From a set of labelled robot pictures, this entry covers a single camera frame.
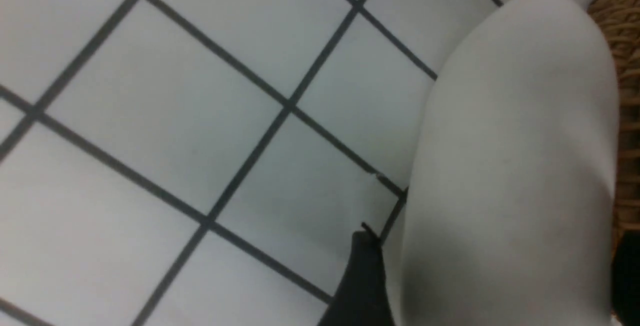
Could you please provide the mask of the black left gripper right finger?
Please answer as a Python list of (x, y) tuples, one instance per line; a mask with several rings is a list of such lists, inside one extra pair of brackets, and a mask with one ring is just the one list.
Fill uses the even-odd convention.
[(611, 303), (623, 326), (640, 324), (640, 232), (626, 231), (611, 266)]

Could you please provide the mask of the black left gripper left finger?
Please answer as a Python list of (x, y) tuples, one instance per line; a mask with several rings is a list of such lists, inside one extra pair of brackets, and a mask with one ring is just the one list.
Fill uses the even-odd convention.
[(382, 240), (366, 223), (352, 233), (345, 271), (320, 326), (393, 326)]

